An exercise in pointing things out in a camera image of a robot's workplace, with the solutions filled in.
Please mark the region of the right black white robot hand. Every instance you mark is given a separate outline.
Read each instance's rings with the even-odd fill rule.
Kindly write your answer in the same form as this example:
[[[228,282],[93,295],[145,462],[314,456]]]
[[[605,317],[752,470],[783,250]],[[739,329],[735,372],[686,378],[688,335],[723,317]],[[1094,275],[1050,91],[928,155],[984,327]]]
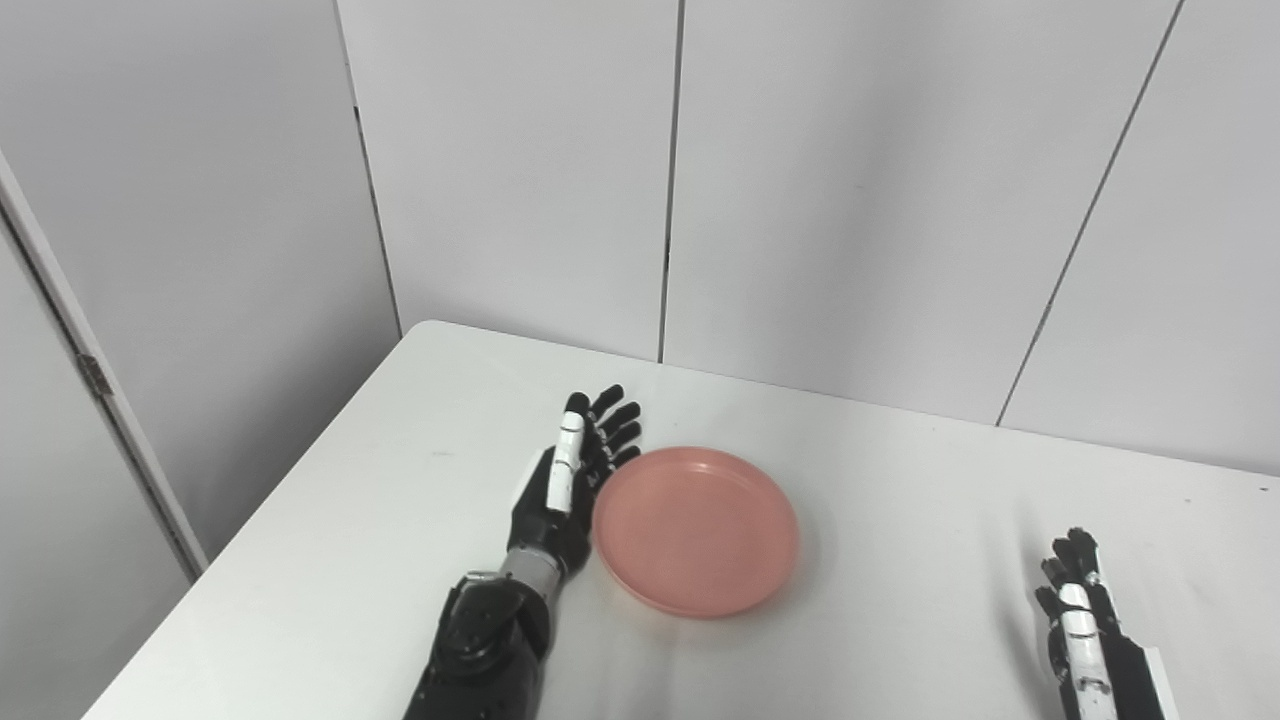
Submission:
[[[1123,629],[1096,538],[1073,527],[1052,543],[1034,597],[1048,620],[1047,655],[1068,719],[1178,719],[1160,652]]]

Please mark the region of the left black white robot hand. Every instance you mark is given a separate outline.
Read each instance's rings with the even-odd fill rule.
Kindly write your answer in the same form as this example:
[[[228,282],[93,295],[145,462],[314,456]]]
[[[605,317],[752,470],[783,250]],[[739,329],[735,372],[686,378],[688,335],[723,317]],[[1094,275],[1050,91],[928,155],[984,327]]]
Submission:
[[[538,454],[511,511],[509,552],[550,561],[564,584],[591,552],[593,514],[605,483],[640,456],[641,406],[613,384],[595,398],[572,393],[552,446]]]

